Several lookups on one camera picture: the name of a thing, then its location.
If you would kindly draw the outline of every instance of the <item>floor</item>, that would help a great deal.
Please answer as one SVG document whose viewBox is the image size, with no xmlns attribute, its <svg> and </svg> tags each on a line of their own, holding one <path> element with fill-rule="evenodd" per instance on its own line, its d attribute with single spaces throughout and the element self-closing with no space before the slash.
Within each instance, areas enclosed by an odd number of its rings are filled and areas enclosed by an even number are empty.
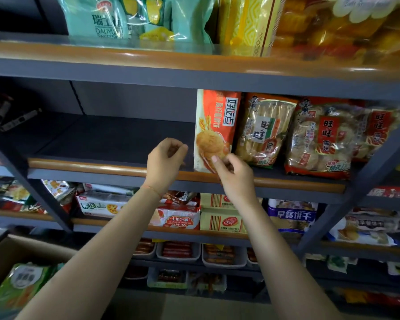
<svg viewBox="0 0 400 320">
<path fill-rule="evenodd" d="M 118 289 L 110 305 L 117 320 L 278 320 L 272 305 Z M 385 320 L 346 315 L 347 320 Z"/>
</svg>

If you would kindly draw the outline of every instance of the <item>shelving unit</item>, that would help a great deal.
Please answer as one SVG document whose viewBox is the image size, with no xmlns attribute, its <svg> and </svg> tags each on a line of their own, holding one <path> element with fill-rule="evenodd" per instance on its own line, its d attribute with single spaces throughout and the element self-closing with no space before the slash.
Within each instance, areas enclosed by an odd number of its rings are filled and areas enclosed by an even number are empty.
<svg viewBox="0 0 400 320">
<path fill-rule="evenodd" d="M 160 43 L 91 40 L 53 34 L 0 32 L 0 84 L 11 81 L 35 90 L 45 112 L 6 133 L 0 133 L 0 175 L 14 176 L 48 215 L 0 210 L 0 224 L 37 226 L 68 233 L 97 233 L 107 220 L 66 214 L 41 184 L 41 179 L 140 186 L 146 176 L 148 153 L 165 137 L 189 145 L 186 166 L 170 189 L 224 193 L 214 174 L 193 170 L 195 89 L 265 92 L 293 96 L 323 96 L 400 101 L 400 69 L 367 65 L 347 67 L 342 61 L 305 61 L 289 53 L 267 58 L 218 55 L 216 45 L 178 45 L 177 52 Z M 353 165 L 351 181 L 286 175 L 283 162 L 272 170 L 254 168 L 258 197 L 327 204 L 322 216 L 300 242 L 290 243 L 299 256 L 320 253 L 400 262 L 400 247 L 375 247 L 322 241 L 352 207 L 400 210 L 400 198 L 368 196 L 377 186 L 400 186 L 400 127 L 363 165 Z M 247 235 L 149 226 L 145 238 L 250 247 Z M 133 260 L 133 265 L 231 276 L 258 277 L 259 269 L 206 269 L 201 263 L 176 264 Z M 345 277 L 322 264 L 308 269 L 324 288 L 400 291 L 388 279 L 368 281 L 379 274 Z M 147 289 L 123 281 L 121 286 Z M 217 298 L 268 302 L 265 289 L 230 288 Z"/>
</svg>

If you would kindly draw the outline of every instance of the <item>hand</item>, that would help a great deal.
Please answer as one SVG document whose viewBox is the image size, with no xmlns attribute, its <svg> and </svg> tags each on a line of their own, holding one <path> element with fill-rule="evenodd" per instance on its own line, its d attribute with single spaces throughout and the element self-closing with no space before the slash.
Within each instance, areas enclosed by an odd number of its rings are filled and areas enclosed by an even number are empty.
<svg viewBox="0 0 400 320">
<path fill-rule="evenodd" d="M 259 204 L 253 184 L 253 171 L 234 154 L 228 154 L 224 161 L 218 156 L 212 157 L 224 191 L 237 210 L 246 210 L 246 207 Z"/>
<path fill-rule="evenodd" d="M 166 138 L 148 155 L 147 177 L 144 185 L 163 195 L 175 181 L 187 154 L 188 146 L 173 138 Z"/>
</svg>

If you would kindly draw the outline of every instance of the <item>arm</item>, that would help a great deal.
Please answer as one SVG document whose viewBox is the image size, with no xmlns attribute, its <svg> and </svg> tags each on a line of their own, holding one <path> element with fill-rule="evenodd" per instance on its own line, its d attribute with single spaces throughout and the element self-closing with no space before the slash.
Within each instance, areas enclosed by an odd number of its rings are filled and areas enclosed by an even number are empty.
<svg viewBox="0 0 400 320">
<path fill-rule="evenodd" d="M 187 145 L 166 138 L 148 156 L 144 185 L 20 312 L 17 320 L 100 319 Z"/>
<path fill-rule="evenodd" d="M 225 194 L 239 211 L 280 319 L 342 319 L 335 305 L 302 266 L 256 199 L 253 171 L 234 154 L 234 172 L 212 157 Z"/>
</svg>

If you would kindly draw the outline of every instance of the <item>forearm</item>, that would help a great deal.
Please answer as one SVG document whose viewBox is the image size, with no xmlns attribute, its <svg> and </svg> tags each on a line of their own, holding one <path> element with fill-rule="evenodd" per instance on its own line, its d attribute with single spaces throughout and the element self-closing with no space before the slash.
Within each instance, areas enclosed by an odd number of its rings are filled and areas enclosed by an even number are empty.
<svg viewBox="0 0 400 320">
<path fill-rule="evenodd" d="M 100 319 L 159 202 L 141 188 L 22 310 L 18 320 Z"/>
<path fill-rule="evenodd" d="M 246 206 L 240 213 L 280 319 L 341 319 L 260 204 Z"/>
</svg>

